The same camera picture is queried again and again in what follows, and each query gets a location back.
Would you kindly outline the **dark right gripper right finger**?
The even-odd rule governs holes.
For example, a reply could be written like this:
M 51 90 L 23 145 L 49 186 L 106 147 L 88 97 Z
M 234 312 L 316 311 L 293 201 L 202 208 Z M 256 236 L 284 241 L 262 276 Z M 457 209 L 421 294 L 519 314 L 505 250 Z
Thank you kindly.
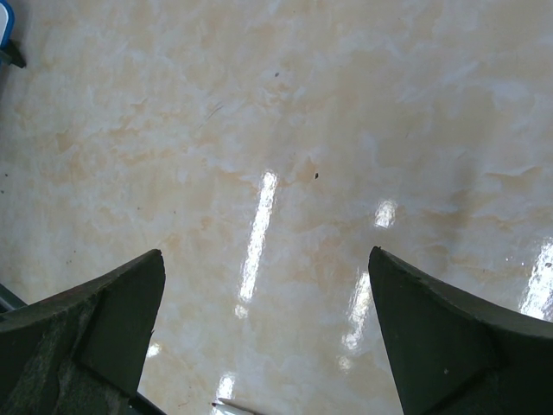
M 405 414 L 550 414 L 552 325 L 433 278 L 378 246 L 372 298 Z

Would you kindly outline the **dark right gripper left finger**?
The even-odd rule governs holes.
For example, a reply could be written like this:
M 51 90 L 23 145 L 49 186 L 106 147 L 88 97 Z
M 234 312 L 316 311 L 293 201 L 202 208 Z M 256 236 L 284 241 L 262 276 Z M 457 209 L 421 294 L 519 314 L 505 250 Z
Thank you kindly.
M 26 304 L 1 289 L 3 414 L 159 414 L 138 392 L 166 281 L 150 250 Z

